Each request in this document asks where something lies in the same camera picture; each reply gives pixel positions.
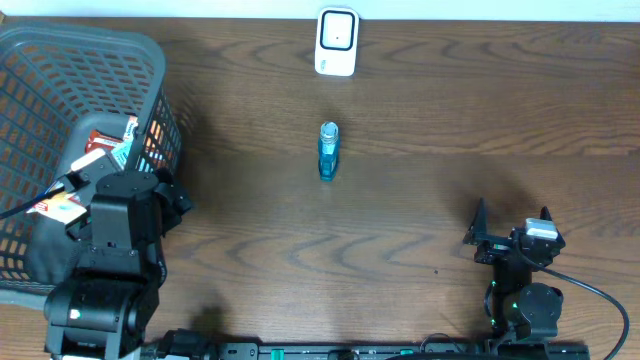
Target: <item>white wall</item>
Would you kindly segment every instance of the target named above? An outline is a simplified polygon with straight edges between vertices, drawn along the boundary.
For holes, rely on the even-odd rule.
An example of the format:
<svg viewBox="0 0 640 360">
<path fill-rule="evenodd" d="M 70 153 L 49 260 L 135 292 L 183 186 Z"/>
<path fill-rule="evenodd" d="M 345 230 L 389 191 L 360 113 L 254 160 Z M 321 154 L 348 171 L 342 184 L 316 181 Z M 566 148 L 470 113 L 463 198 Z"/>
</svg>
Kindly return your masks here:
<svg viewBox="0 0 640 360">
<path fill-rule="evenodd" d="M 640 0 L 0 0 L 7 15 L 311 19 L 346 5 L 363 19 L 640 21 Z"/>
</svg>

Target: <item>wood grain surface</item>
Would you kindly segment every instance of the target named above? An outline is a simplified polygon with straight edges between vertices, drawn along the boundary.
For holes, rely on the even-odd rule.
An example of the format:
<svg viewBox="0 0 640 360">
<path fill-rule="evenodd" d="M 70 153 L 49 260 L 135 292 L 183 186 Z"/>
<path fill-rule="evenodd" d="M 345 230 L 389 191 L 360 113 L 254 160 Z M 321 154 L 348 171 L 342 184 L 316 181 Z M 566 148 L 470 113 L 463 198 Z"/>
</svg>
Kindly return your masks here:
<svg viewBox="0 0 640 360">
<path fill-rule="evenodd" d="M 179 327 L 264 342 L 484 334 L 492 272 L 462 245 L 484 196 L 499 234 L 549 207 L 567 241 L 552 268 L 626 306 L 619 358 L 640 357 L 636 25 L 362 21 L 342 79 L 314 72 L 314 21 L 50 20 L 145 33 L 168 60 L 196 209 L 163 242 L 148 340 Z M 316 163 L 327 120 L 343 139 L 332 183 Z M 564 292 L 559 339 L 608 353 L 617 310 L 534 279 Z M 45 359 L 43 316 L 0 313 L 0 359 Z"/>
</svg>

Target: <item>basket mesh side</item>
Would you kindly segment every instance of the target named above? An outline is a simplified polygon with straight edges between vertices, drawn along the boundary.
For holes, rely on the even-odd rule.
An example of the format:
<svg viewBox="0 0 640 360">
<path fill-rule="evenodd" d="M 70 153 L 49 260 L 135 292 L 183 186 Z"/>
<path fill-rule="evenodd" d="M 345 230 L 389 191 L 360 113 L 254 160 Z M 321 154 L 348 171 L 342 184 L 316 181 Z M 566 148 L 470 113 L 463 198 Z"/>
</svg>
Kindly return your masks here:
<svg viewBox="0 0 640 360">
<path fill-rule="evenodd" d="M 89 112 L 137 116 L 154 76 L 138 50 L 130 52 L 26 43 L 0 63 L 0 211 L 35 197 L 51 184 L 66 139 Z M 144 149 L 145 168 L 175 170 L 179 134 L 164 95 L 158 96 L 156 134 Z M 0 287 L 29 283 L 25 252 L 35 215 L 0 221 Z"/>
</svg>

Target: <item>white device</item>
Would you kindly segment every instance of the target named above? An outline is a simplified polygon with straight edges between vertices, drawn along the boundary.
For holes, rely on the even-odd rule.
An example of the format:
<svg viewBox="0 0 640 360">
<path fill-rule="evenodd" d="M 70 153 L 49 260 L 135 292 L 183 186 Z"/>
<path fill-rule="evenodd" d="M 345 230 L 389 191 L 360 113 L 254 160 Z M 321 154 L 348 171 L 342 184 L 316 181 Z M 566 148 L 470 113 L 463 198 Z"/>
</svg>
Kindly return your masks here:
<svg viewBox="0 0 640 360">
<path fill-rule="evenodd" d="M 356 68 L 358 14 L 347 8 L 324 8 L 318 17 L 316 71 L 324 75 L 351 76 Z"/>
</svg>

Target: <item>black square outline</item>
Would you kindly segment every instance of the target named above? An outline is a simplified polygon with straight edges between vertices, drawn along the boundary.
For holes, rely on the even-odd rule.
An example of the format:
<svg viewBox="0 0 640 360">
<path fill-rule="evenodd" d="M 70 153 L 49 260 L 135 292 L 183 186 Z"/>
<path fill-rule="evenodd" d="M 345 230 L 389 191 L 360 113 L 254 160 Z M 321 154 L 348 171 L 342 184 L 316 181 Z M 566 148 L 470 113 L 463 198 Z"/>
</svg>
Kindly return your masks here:
<svg viewBox="0 0 640 360">
<path fill-rule="evenodd" d="M 349 42 L 349 47 L 348 48 L 333 48 L 333 47 L 328 47 L 328 46 L 324 46 L 322 44 L 322 34 L 324 34 L 324 17 L 327 14 L 347 14 L 349 16 L 351 16 L 351 41 Z M 353 47 L 353 33 L 356 30 L 356 17 L 353 15 L 353 13 L 350 13 L 348 11 L 336 11 L 336 10 L 329 10 L 329 11 L 325 11 L 322 14 L 322 18 L 320 19 L 320 39 L 318 39 L 318 42 L 320 43 L 320 47 L 325 49 L 325 50 L 336 50 L 336 51 L 349 51 L 351 50 L 351 48 Z"/>
</svg>

